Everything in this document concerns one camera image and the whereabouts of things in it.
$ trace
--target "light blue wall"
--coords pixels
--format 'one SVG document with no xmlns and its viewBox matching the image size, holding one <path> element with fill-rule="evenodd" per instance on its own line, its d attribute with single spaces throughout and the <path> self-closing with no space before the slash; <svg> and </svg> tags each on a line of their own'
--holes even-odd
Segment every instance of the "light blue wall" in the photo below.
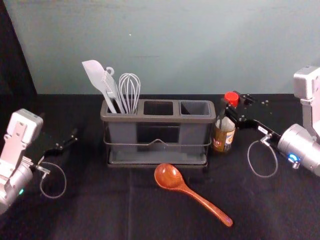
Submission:
<svg viewBox="0 0 320 240">
<path fill-rule="evenodd" d="M 95 59 L 143 94 L 291 93 L 320 64 L 319 0 L 5 0 L 36 90 L 96 94 Z"/>
</svg>

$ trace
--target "wooden spoon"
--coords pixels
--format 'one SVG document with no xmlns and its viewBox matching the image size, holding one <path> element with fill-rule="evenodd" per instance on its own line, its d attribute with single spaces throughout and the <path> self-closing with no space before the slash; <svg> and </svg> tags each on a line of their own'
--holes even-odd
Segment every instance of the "wooden spoon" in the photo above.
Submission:
<svg viewBox="0 0 320 240">
<path fill-rule="evenodd" d="M 199 203 L 201 203 L 206 209 L 212 212 L 221 222 L 226 226 L 231 227 L 233 221 L 228 217 L 223 211 L 213 205 L 211 202 L 204 199 L 202 196 L 198 195 L 192 191 L 185 183 L 181 173 L 178 169 L 168 163 L 160 164 L 156 167 L 154 171 L 154 178 L 156 183 L 163 189 L 177 191 L 185 193 Z"/>
</svg>

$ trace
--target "cable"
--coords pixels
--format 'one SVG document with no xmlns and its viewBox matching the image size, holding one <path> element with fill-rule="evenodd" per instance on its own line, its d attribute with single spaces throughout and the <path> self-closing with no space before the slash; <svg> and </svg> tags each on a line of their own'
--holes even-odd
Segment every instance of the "cable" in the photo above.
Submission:
<svg viewBox="0 0 320 240">
<path fill-rule="evenodd" d="M 272 148 L 271 146 L 267 146 L 267 147 L 271 150 L 271 152 L 272 152 L 272 154 L 273 154 L 273 157 L 274 157 L 274 161 L 275 161 L 275 169 L 274 169 L 274 172 L 273 172 L 273 173 L 271 173 L 270 175 L 261 175 L 261 174 L 257 173 L 257 172 L 254 170 L 254 168 L 252 167 L 252 165 L 251 165 L 250 156 L 249 156 L 249 155 L 250 155 L 250 149 L 251 149 L 251 147 L 252 147 L 254 144 L 256 144 L 256 143 L 258 143 L 258 142 L 259 142 L 259 140 L 252 142 L 252 143 L 250 144 L 249 148 L 248 148 L 248 152 L 247 152 L 247 155 L 246 155 L 246 156 L 247 156 L 247 159 L 248 159 L 249 166 L 250 166 L 252 172 L 253 172 L 256 176 L 258 176 L 258 177 L 260 177 L 260 178 L 263 178 L 263 179 L 271 178 L 271 177 L 274 176 L 274 175 L 277 173 L 277 171 L 278 171 L 278 158 L 277 158 L 277 155 L 276 155 L 275 151 L 273 150 L 273 148 Z"/>
<path fill-rule="evenodd" d="M 43 190 L 43 182 L 44 182 L 44 179 L 45 179 L 46 176 L 47 176 L 47 174 L 44 174 L 43 177 L 42 177 L 42 179 L 41 179 L 41 181 L 40 181 L 40 191 L 41 191 L 41 193 L 42 193 L 44 196 L 46 196 L 47 198 L 49 198 L 49 199 L 58 199 L 58 198 L 60 198 L 63 194 L 65 194 L 66 189 L 67 189 L 67 177 L 66 177 L 65 172 L 64 172 L 64 171 L 62 170 L 62 168 L 59 167 L 57 164 L 54 164 L 54 163 L 51 163 L 51 162 L 47 162 L 47 161 L 42 161 L 41 163 L 43 163 L 43 164 L 49 164 L 49 165 L 52 165 L 52 166 L 57 167 L 57 168 L 62 172 L 63 178 L 64 178 L 64 189 L 63 189 L 62 193 L 60 193 L 60 194 L 57 195 L 57 196 L 50 196 L 50 195 L 46 194 L 45 191 Z"/>
</svg>

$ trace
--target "gray utensil caddy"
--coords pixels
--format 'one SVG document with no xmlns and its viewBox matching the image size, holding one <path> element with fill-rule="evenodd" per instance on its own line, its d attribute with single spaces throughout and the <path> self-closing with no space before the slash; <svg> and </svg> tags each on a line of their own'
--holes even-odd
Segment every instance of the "gray utensil caddy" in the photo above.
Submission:
<svg viewBox="0 0 320 240">
<path fill-rule="evenodd" d="M 109 165 L 207 164 L 216 120 L 211 101 L 139 99 L 136 114 L 111 113 L 103 101 L 100 117 Z"/>
</svg>

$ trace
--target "black tablecloth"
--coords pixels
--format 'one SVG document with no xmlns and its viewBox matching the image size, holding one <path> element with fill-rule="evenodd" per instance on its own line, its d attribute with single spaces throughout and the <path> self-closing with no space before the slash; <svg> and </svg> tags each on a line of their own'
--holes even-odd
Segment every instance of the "black tablecloth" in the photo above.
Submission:
<svg viewBox="0 0 320 240">
<path fill-rule="evenodd" d="M 161 97 L 206 99 L 219 108 L 221 96 Z M 256 97 L 268 100 L 268 106 L 252 106 L 248 115 L 275 131 L 283 133 L 291 124 L 302 123 L 301 106 L 293 95 Z M 57 200 L 41 195 L 41 175 L 36 173 L 24 194 L 0 216 L 0 239 L 319 239 L 320 179 L 303 167 L 293 170 L 280 156 L 274 177 L 255 176 L 247 149 L 261 134 L 237 131 L 229 153 L 209 151 L 207 170 L 181 169 L 190 188 L 233 219 L 234 226 L 228 228 L 188 196 L 159 188 L 154 169 L 107 167 L 102 100 L 96 95 L 39 95 L 33 101 L 1 98 L 2 136 L 11 113 L 26 108 L 45 114 L 42 132 L 52 141 L 67 137 L 75 127 L 79 141 L 62 157 L 47 159 L 64 169 L 65 195 Z M 38 158 L 39 146 L 34 143 L 27 157 Z M 272 155 L 262 146 L 252 149 L 252 162 L 265 173 L 274 167 Z M 47 189 L 54 193 L 63 181 L 59 172 L 52 173 Z"/>
</svg>

